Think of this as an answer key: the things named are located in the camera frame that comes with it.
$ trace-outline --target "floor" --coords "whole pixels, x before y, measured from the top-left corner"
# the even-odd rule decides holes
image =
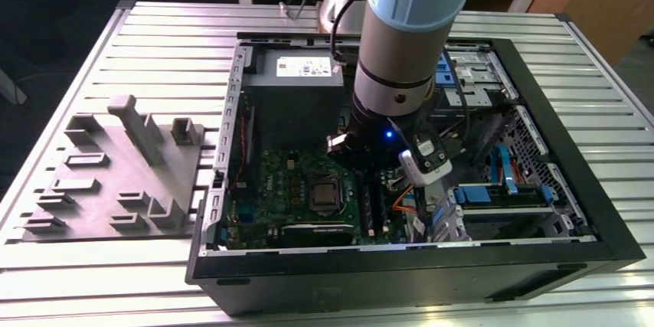
[[[119,0],[0,0],[0,68],[28,96],[0,98],[0,197],[38,141]],[[223,2],[238,0],[148,0]],[[255,0],[277,4],[279,0]],[[640,41],[617,66],[654,112],[654,48]]]
[[[616,71],[654,114],[654,47],[640,40],[616,66]]]

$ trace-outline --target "open pc tower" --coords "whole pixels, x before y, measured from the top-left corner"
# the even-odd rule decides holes
[[[425,105],[454,170],[418,221],[398,166],[362,195],[326,154],[358,37],[338,39],[346,65],[325,35],[239,38],[187,270],[230,315],[530,299],[644,259],[512,41],[451,39],[434,66]]]

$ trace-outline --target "slotted table surface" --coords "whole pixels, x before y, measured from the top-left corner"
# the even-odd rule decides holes
[[[233,319],[185,283],[190,240],[27,244],[20,213],[34,208],[68,147],[74,113],[115,123],[111,95],[131,93],[159,124],[190,116],[207,127],[194,192],[211,182],[230,62],[238,31],[314,32],[317,10],[298,21],[278,6],[138,2],[118,8],[0,206],[0,322],[178,325]],[[577,27],[553,15],[462,12],[451,36],[510,38],[649,259],[589,276],[526,302],[375,309],[263,317],[286,325],[641,325],[654,320],[654,119]]]

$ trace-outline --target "power supply label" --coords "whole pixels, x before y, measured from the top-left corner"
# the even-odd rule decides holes
[[[331,77],[329,57],[281,57],[277,59],[278,77]]]

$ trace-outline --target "green circuit board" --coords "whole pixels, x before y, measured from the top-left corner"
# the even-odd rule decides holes
[[[317,181],[338,181],[338,211],[311,209],[310,187]],[[326,155],[323,149],[263,151],[255,180],[255,195],[231,203],[233,247],[265,249],[267,237],[282,224],[346,224],[355,228],[355,244],[387,244],[403,236],[402,218],[395,218],[389,232],[370,237],[361,231],[361,213],[353,174]]]

